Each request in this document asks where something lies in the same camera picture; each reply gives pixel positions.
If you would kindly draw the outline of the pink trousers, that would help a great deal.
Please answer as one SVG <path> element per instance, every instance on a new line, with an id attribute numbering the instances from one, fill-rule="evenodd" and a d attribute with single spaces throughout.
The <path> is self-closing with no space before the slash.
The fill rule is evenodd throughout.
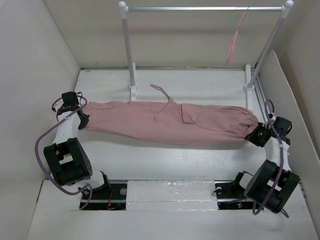
<path id="1" fill-rule="evenodd" d="M 153 101 L 90 101 L 87 130 L 170 145 L 229 144 L 245 141 L 259 125 L 257 117 L 239 106 Z"/>

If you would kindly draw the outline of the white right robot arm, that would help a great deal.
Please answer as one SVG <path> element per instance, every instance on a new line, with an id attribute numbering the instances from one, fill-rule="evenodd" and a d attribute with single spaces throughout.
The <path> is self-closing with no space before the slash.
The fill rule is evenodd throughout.
<path id="1" fill-rule="evenodd" d="M 279 116 L 268 115 L 266 123 L 259 123 L 245 139 L 252 144 L 265 148 L 266 159 L 247 183 L 243 180 L 246 171 L 239 172 L 231 191 L 237 197 L 253 200 L 252 213 L 259 214 L 264 208 L 288 218 L 284 206 L 300 181 L 300 177 L 285 168 L 290 140 L 287 135 L 292 129 L 292 122 Z"/>

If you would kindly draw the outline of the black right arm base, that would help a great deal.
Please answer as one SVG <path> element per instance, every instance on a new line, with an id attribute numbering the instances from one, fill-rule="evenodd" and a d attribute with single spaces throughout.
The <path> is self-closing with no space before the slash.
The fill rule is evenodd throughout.
<path id="1" fill-rule="evenodd" d="M 231 180 L 214 182 L 212 196 L 217 201 L 217 209 L 222 210 L 251 210 L 253 201 L 244 196 L 244 188 Z"/>

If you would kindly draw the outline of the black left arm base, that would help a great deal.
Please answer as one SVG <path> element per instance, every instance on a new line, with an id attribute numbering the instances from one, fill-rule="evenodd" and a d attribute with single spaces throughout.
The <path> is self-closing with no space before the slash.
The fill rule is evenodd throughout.
<path id="1" fill-rule="evenodd" d="M 102 185 L 93 190 L 89 203 L 89 193 L 82 195 L 79 207 L 84 211 L 124 211 L 127 204 L 127 180 L 111 180 L 110 187 Z"/>

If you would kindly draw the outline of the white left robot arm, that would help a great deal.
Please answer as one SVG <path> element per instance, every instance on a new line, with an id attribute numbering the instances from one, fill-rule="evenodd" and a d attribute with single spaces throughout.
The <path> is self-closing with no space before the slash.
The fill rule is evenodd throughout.
<path id="1" fill-rule="evenodd" d="M 81 92 L 69 91 L 56 100 L 51 109 L 56 112 L 57 133 L 52 144 L 43 150 L 44 157 L 53 177 L 59 186 L 72 186 L 89 180 L 93 167 L 77 138 L 78 131 L 89 123 L 89 115 L 83 112 L 87 100 Z"/>

